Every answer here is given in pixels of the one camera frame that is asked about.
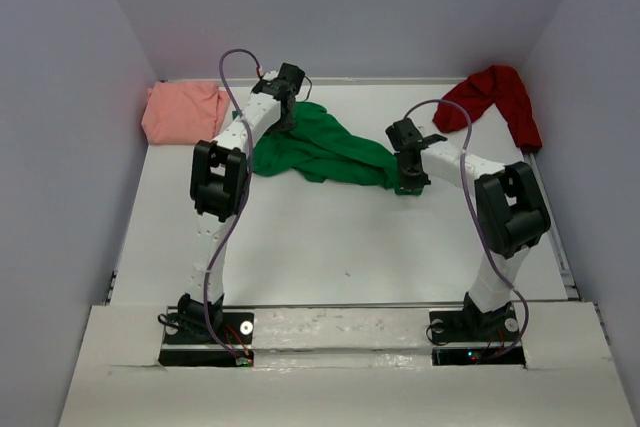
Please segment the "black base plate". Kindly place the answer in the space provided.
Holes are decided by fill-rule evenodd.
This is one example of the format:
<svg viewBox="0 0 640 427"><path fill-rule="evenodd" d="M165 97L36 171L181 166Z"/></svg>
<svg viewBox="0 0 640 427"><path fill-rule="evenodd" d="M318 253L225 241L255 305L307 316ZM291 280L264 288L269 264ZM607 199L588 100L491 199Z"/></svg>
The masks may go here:
<svg viewBox="0 0 640 427"><path fill-rule="evenodd" d="M431 311L425 329L426 338L432 345L432 364L437 367L524 367L526 360L519 334L513 307L478 328L462 323L461 310Z"/></svg>
<svg viewBox="0 0 640 427"><path fill-rule="evenodd" d="M164 367L249 368L254 366L251 312L225 311L217 342L205 326L182 320L176 309L157 316L163 327L158 362Z"/></svg>

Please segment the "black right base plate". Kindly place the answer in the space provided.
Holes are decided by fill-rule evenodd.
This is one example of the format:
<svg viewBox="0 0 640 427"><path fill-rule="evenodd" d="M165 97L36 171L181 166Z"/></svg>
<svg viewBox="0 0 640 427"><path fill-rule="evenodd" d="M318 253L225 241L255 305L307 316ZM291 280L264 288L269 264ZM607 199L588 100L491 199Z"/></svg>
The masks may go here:
<svg viewBox="0 0 640 427"><path fill-rule="evenodd" d="M425 329L426 338L432 345L432 364L437 367L524 367L526 360L519 334L513 307L478 328L462 323L461 310L431 311Z"/></svg>

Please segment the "red t-shirt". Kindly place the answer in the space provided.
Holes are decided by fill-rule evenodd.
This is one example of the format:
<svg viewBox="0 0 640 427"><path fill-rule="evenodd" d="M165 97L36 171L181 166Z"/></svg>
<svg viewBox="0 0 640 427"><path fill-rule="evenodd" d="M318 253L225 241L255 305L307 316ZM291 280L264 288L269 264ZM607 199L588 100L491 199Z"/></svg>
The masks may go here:
<svg viewBox="0 0 640 427"><path fill-rule="evenodd" d="M530 97L513 67L491 65L471 74L443 97L433 116L435 126L442 133L465 129L464 115L448 101L462 107L472 122L495 106L506 121L518 149L524 153L537 153L543 146Z"/></svg>

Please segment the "green t-shirt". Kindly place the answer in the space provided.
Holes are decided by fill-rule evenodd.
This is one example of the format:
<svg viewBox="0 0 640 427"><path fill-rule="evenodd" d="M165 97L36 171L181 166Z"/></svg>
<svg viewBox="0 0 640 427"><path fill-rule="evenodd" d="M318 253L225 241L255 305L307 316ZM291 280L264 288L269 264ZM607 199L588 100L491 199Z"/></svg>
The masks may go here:
<svg viewBox="0 0 640 427"><path fill-rule="evenodd" d="M422 193L400 186L396 158L386 147L352 134L324 106L301 102L294 121L292 130L266 134L258 141L255 174L273 177L294 170L312 183L376 186L399 196Z"/></svg>

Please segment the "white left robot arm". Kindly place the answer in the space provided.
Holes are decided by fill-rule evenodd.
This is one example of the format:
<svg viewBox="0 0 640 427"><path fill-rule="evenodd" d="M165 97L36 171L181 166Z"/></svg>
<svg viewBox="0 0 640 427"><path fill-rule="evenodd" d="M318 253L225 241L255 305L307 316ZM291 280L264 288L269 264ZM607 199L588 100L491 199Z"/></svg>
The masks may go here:
<svg viewBox="0 0 640 427"><path fill-rule="evenodd" d="M231 123L193 150L189 193L197 214L194 261L185 293L158 320L234 356L244 355L220 335L227 243L248 201L253 149L263 136L294 127L296 96L305 79L306 73L289 63L264 74Z"/></svg>

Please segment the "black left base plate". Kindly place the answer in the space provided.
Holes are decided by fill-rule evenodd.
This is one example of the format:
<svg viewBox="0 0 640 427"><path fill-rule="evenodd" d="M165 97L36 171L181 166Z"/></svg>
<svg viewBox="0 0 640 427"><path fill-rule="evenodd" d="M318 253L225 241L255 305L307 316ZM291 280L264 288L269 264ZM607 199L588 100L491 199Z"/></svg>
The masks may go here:
<svg viewBox="0 0 640 427"><path fill-rule="evenodd" d="M254 366L251 312L225 311L217 342L205 326L182 320L176 309L157 316L163 327L158 362L164 367L249 368Z"/></svg>

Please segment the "folded pink t-shirt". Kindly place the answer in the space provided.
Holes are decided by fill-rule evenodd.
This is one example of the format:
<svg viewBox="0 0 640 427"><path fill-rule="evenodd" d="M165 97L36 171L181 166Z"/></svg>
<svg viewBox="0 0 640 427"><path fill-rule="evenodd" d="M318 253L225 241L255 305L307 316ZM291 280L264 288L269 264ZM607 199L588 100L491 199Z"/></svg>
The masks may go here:
<svg viewBox="0 0 640 427"><path fill-rule="evenodd" d="M147 90L141 127L150 145L194 145L218 135L229 104L213 81L156 82Z"/></svg>

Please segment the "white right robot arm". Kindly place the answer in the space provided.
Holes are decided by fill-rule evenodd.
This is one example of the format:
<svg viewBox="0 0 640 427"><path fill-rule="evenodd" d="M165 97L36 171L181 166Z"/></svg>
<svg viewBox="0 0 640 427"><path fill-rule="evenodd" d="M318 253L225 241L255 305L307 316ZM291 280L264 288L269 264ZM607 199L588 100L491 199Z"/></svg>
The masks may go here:
<svg viewBox="0 0 640 427"><path fill-rule="evenodd" d="M459 187L479 236L483 257L463 307L430 316L433 345L490 342L513 321L511 296L521 265L551 227L550 214L529 164L501 164L459 148L440 134L424 136L410 118L386 129L401 189L415 193L437 177Z"/></svg>

